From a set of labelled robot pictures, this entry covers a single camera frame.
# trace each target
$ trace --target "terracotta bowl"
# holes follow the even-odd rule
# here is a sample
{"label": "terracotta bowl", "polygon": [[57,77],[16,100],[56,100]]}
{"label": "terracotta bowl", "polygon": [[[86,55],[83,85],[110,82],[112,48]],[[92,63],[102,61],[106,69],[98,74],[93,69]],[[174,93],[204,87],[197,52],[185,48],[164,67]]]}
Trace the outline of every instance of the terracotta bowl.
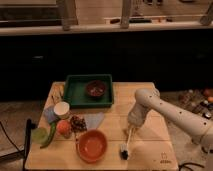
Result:
{"label": "terracotta bowl", "polygon": [[107,149],[105,135],[98,130],[89,130],[80,136],[77,145],[78,154],[87,163],[100,160]]}
{"label": "terracotta bowl", "polygon": [[106,91],[106,85],[100,80],[94,80],[86,85],[86,93],[91,97],[101,97]]}

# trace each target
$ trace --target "white cup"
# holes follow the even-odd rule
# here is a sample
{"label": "white cup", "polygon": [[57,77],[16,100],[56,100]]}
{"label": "white cup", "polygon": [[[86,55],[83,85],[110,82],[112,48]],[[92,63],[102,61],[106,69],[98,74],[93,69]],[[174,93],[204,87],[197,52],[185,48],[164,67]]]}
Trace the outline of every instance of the white cup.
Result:
{"label": "white cup", "polygon": [[70,115],[70,105],[67,102],[57,103],[53,110],[60,119],[67,119]]}

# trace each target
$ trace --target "green vegetable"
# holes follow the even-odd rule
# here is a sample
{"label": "green vegetable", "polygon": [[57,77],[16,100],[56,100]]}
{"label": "green vegetable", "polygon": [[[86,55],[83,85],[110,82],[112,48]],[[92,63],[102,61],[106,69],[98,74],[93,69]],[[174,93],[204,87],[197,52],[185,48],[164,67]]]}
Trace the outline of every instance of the green vegetable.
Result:
{"label": "green vegetable", "polygon": [[45,148],[47,147],[53,140],[53,137],[55,135],[55,131],[56,131],[56,122],[52,122],[50,124],[50,133],[48,135],[47,140],[41,145],[40,148]]}

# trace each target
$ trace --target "green plastic tray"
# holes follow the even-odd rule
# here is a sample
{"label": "green plastic tray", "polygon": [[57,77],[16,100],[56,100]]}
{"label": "green plastic tray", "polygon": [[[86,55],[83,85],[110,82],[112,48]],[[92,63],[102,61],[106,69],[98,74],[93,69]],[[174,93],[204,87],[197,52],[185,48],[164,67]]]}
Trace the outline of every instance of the green plastic tray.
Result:
{"label": "green plastic tray", "polygon": [[[101,80],[106,84],[106,92],[101,98],[89,97],[85,92],[85,86],[93,80]],[[108,74],[68,75],[63,100],[68,102],[71,108],[111,107],[114,103],[112,77]]]}

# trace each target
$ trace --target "wooden table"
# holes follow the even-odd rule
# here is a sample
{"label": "wooden table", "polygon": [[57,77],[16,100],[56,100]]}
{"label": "wooden table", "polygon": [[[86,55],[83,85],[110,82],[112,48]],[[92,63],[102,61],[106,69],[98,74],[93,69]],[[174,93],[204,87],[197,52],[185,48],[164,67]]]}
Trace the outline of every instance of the wooden table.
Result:
{"label": "wooden table", "polygon": [[[63,82],[54,82],[44,108],[60,101],[59,92],[63,93]],[[111,108],[71,109],[73,114],[92,114],[103,112],[105,119],[99,126],[108,140],[108,149],[104,158],[87,164],[76,152],[75,140],[64,139],[57,132],[52,143],[45,149],[31,144],[25,164],[29,170],[177,170],[178,164],[168,134],[164,118],[151,110],[145,124],[132,136],[129,144],[129,160],[121,160],[119,145],[124,143],[127,128],[127,115],[135,103],[134,92],[138,88],[154,88],[153,83],[113,83],[115,103]],[[39,127],[49,130],[49,124],[41,116]]]}

